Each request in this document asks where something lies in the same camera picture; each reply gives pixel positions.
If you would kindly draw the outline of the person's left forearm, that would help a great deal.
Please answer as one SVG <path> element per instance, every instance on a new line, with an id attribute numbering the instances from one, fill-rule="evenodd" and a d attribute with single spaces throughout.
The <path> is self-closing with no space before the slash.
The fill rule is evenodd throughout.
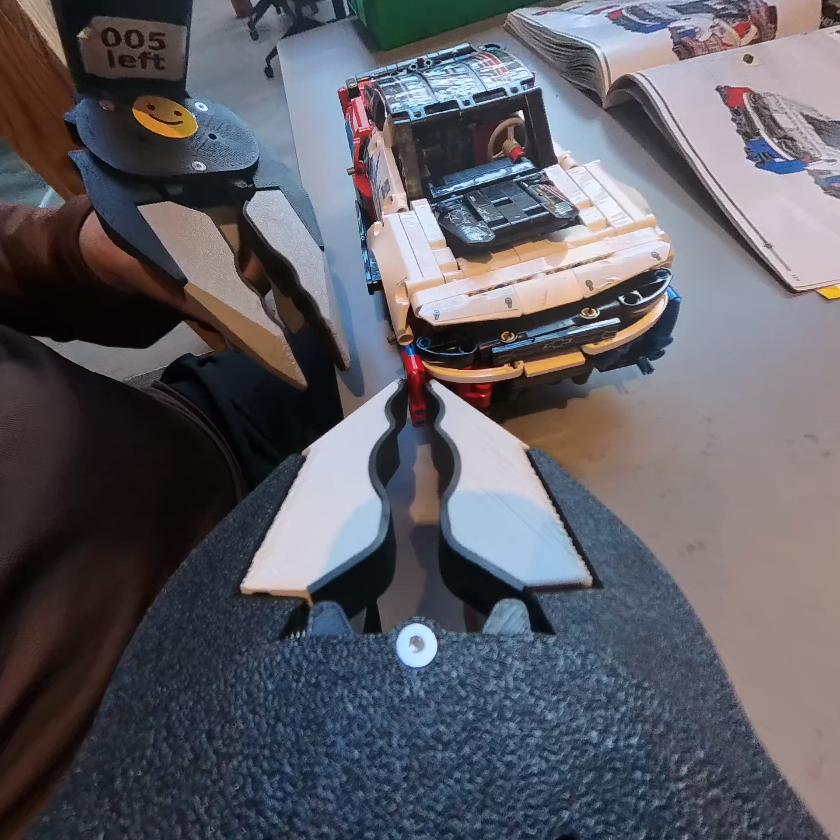
<path id="1" fill-rule="evenodd" d="M 124 339 L 111 331 L 106 291 L 81 257 L 79 232 L 94 212 L 87 196 L 60 206 L 1 203 L 1 322 L 57 342 L 105 347 Z"/>

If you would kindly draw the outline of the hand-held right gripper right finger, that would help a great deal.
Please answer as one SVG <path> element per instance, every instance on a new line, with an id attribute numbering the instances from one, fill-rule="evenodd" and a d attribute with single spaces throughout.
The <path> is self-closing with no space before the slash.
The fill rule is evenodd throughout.
<path id="1" fill-rule="evenodd" d="M 427 384 L 440 491 L 439 567 L 463 603 L 488 615 L 517 598 L 589 590 L 585 555 L 534 463 L 535 450 L 438 382 Z"/>

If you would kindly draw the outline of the grey desk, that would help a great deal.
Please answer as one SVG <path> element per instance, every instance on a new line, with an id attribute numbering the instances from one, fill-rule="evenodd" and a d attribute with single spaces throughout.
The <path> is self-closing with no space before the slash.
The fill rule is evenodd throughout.
<path id="1" fill-rule="evenodd" d="M 464 41 L 536 72 L 556 140 L 638 190 L 675 245 L 682 308 L 654 363 L 539 387 L 494 417 L 549 452 L 625 521 L 704 623 L 774 762 L 838 838 L 838 301 L 792 296 L 734 232 L 635 101 L 603 110 L 494 18 L 369 50 L 349 20 L 279 43 L 302 184 L 342 285 L 351 413 L 402 371 L 369 296 L 337 89 L 347 77 Z"/>

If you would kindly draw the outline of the toy race car model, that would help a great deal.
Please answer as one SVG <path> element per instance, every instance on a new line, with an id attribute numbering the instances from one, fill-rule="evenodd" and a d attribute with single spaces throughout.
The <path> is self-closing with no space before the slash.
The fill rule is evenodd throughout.
<path id="1" fill-rule="evenodd" d="M 519 58 L 467 43 L 338 95 L 369 292 L 425 386 L 484 412 L 535 385 L 653 372 L 681 303 L 673 246 L 636 191 L 553 141 Z"/>

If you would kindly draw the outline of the person's left hand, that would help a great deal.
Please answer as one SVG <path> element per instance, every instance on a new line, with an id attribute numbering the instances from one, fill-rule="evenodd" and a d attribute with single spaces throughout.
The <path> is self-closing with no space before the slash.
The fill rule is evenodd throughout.
<path id="1" fill-rule="evenodd" d="M 148 347 L 186 322 L 212 350 L 228 349 L 222 334 L 203 320 L 202 308 L 184 288 L 114 244 L 95 212 L 82 223 L 78 243 L 80 256 L 106 290 L 111 331 L 125 329 L 125 338 L 112 344 Z"/>

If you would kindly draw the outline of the green plastic bin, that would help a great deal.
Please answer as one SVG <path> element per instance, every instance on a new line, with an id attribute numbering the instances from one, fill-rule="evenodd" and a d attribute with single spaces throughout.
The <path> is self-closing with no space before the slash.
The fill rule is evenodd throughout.
<path id="1" fill-rule="evenodd" d="M 367 37 L 389 50 L 506 14 L 533 1 L 349 1 Z"/>

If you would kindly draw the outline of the open instruction booklet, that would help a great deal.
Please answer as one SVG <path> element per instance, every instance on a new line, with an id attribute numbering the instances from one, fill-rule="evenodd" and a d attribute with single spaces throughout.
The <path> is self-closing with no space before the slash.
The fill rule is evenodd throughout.
<path id="1" fill-rule="evenodd" d="M 838 297 L 838 2 L 563 2 L 505 26 L 604 108 L 638 102 L 788 288 Z"/>

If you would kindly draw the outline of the wooden plank furniture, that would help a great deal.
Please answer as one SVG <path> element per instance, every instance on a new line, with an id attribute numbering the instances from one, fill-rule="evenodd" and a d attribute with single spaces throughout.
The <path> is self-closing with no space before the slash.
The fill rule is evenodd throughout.
<path id="1" fill-rule="evenodd" d="M 64 123 L 74 93 L 50 2 L 2 1 L 1 134 L 62 198 L 85 192 Z"/>

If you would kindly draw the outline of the red beam assembly blue pins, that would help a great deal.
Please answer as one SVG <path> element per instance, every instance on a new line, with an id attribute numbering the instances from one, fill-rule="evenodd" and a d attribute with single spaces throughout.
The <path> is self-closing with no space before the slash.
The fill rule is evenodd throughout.
<path id="1" fill-rule="evenodd" d="M 403 369 L 406 378 L 408 412 L 415 428 L 427 425 L 427 407 L 425 384 L 427 375 L 424 362 L 418 354 L 415 343 L 400 347 Z"/>

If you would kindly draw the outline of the dark blue office chair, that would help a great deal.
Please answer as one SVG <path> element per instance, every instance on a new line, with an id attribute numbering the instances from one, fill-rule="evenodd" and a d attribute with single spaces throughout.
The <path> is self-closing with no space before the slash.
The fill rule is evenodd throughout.
<path id="1" fill-rule="evenodd" d="M 251 40 L 257 42 L 265 34 L 275 36 L 264 65 L 264 74 L 269 80 L 275 77 L 282 39 L 350 18 L 353 11 L 348 1 L 257 1 L 252 6 L 246 22 Z M 276 14 L 276 24 L 271 31 L 261 23 L 268 12 Z"/>

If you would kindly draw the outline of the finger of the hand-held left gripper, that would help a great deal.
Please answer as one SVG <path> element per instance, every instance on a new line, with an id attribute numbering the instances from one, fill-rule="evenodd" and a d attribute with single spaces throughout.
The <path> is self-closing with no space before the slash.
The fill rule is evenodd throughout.
<path id="1" fill-rule="evenodd" d="M 271 313 L 291 333 L 307 324 L 336 367 L 347 371 L 350 345 L 322 247 L 281 190 L 257 191 L 245 204 L 243 219 L 268 283 Z"/>
<path id="2" fill-rule="evenodd" d="M 182 271 L 185 296 L 197 306 L 200 320 L 228 345 L 304 391 L 307 379 L 286 334 L 245 283 L 234 251 L 212 218 L 171 202 L 141 205 L 140 213 Z"/>

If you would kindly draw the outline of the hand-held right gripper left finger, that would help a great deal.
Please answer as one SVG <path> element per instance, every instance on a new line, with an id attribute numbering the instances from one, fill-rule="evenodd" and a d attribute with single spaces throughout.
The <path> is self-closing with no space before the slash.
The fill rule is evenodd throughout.
<path id="1" fill-rule="evenodd" d="M 395 380 L 303 452 L 242 595 L 336 602 L 346 615 L 376 603 L 396 568 L 386 487 L 404 426 L 405 381 Z"/>

